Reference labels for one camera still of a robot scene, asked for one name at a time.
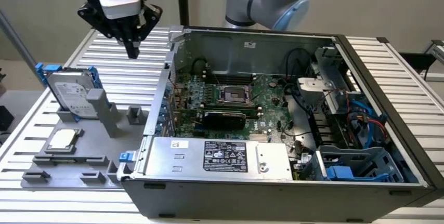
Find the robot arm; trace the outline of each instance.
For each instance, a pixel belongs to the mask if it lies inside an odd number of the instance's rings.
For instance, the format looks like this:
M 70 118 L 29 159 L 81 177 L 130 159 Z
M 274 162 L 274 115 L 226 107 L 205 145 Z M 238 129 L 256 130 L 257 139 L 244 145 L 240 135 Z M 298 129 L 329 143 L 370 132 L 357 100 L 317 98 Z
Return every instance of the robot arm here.
M 145 0 L 86 0 L 78 16 L 108 38 L 125 46 L 128 57 L 138 56 L 138 45 L 154 28 L 162 10 Z
M 308 0 L 226 0 L 225 27 L 273 30 L 296 28 L 308 11 Z

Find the blue cable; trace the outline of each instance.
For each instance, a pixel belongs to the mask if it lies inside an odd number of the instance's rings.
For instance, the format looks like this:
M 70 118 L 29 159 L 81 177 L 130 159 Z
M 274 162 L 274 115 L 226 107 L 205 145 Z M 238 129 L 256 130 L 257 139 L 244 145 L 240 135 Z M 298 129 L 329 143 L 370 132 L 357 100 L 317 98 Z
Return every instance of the blue cable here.
M 366 113 L 372 116 L 372 109 L 370 107 L 366 107 L 361 102 L 356 101 L 356 100 L 350 100 L 350 103 L 353 103 L 354 105 L 357 105 L 358 107 L 364 108 L 366 110 Z M 368 138 L 366 138 L 366 142 L 364 144 L 364 149 L 368 149 L 369 145 L 372 144 L 372 136 L 373 136 L 373 124 L 368 123 Z

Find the warning label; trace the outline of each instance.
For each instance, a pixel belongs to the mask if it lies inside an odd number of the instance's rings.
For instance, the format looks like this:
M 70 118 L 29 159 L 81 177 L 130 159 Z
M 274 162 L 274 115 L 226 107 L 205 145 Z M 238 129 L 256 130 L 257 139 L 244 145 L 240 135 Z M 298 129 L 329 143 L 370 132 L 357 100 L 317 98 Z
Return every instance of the warning label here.
M 244 142 L 205 142 L 202 169 L 216 172 L 248 172 Z

